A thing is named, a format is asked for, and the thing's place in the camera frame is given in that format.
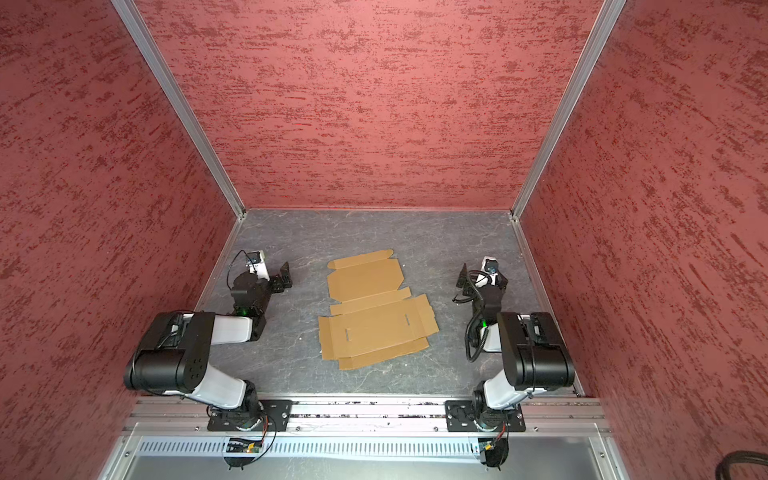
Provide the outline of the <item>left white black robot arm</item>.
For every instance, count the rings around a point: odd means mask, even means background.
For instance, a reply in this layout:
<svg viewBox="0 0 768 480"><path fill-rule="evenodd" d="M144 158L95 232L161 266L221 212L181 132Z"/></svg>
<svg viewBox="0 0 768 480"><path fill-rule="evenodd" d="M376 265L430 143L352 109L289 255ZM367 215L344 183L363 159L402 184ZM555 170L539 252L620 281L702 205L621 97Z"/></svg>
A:
<svg viewBox="0 0 768 480"><path fill-rule="evenodd" d="M125 387L205 405L210 431L280 431L253 382L222 372L209 356L216 345L258 341L271 297L292 286L289 263L271 275L259 257L230 287L231 314L177 310L156 315L126 366Z"/></svg>

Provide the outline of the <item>brown cardboard box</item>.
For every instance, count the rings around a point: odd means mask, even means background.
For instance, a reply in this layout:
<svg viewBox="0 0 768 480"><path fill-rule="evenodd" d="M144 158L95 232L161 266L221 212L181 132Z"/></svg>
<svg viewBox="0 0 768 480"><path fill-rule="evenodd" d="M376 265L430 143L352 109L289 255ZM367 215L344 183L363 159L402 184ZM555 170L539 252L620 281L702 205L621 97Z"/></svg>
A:
<svg viewBox="0 0 768 480"><path fill-rule="evenodd" d="M439 332L424 294L403 285L404 274L391 249L328 263L330 314L318 318L324 360L342 371L361 369L423 351Z"/></svg>

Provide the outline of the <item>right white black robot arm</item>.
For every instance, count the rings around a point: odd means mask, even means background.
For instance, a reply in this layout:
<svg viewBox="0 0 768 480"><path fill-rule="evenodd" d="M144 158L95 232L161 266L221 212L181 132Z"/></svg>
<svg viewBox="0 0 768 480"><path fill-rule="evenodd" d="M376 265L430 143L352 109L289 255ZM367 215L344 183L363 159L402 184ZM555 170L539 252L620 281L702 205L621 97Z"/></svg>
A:
<svg viewBox="0 0 768 480"><path fill-rule="evenodd" d="M522 431L523 401L575 383L575 366L551 314L504 311L507 285L494 257L484 258L478 269L463 267L458 275L460 293L453 302L472 307L465 358L473 363L483 353L499 354L502 367L475 387L471 400L446 403L451 431Z"/></svg>

